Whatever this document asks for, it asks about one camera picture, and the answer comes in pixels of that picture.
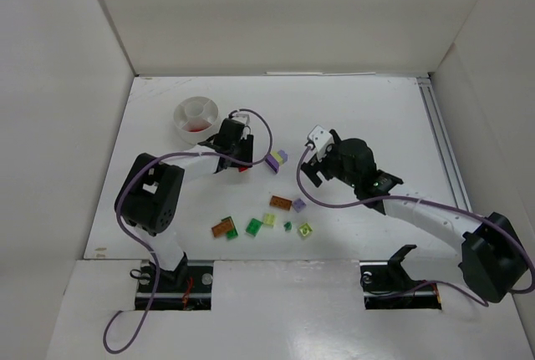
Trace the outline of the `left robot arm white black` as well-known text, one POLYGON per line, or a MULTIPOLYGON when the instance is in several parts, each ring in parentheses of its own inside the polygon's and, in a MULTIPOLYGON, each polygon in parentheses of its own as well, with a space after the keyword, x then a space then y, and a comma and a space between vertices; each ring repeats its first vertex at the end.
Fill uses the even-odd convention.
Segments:
POLYGON ((159 286, 179 287, 187 278, 187 255, 179 247, 171 222, 184 184, 228 168, 250 166, 253 136, 244 134, 245 119, 226 118, 219 131, 168 164, 153 155, 137 156, 115 200, 121 229, 150 255, 148 273, 159 286))

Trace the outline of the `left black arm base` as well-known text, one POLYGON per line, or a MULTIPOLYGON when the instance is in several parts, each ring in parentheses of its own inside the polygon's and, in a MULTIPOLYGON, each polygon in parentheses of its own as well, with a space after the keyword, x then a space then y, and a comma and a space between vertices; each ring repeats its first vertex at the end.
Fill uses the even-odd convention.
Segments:
MULTIPOLYGON (((189 261, 179 285, 165 279, 162 271, 155 297, 150 306, 157 311, 210 311, 213 283, 213 261, 189 261)), ((138 269, 130 271, 136 281, 135 309, 145 310, 155 284, 155 269, 149 261, 142 261, 138 269)))

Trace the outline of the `purple and yellow lego stack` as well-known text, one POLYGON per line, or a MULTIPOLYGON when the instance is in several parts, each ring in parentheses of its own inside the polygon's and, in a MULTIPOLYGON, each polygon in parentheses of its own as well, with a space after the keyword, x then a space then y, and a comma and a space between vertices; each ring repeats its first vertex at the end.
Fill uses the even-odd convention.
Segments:
POLYGON ((284 150, 272 151, 264 160, 268 168, 277 174, 280 171, 280 167, 288 161, 288 154, 284 150))

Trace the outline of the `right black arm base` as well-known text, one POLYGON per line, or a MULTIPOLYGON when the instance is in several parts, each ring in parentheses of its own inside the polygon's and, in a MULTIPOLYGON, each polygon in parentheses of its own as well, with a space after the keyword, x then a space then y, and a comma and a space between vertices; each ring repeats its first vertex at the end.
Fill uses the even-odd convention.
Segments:
POLYGON ((366 310, 441 310, 436 284, 413 280, 402 266, 417 245, 404 245, 387 260, 359 263, 359 283, 366 310))

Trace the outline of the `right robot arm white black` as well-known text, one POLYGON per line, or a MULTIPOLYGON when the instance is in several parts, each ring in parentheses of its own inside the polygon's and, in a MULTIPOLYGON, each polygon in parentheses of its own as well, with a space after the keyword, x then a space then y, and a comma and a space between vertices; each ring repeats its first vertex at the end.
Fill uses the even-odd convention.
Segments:
POLYGON ((333 129, 315 126, 305 147, 297 177, 306 175, 316 187, 336 179, 354 192, 356 200, 349 207, 365 206, 447 244, 460 255, 463 281, 482 305, 499 303, 507 294, 533 292, 533 285, 516 287, 525 274, 534 273, 534 263, 504 215, 478 215, 427 199, 380 170, 363 140, 340 139, 333 129))

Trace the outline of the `small red lego piece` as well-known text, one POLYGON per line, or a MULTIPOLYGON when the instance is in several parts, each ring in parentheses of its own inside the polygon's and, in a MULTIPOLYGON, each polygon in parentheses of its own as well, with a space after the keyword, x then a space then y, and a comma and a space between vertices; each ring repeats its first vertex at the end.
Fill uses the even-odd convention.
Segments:
POLYGON ((205 125, 194 125, 194 126, 188 126, 187 131, 191 133, 199 133, 203 130, 207 129, 207 126, 205 125))

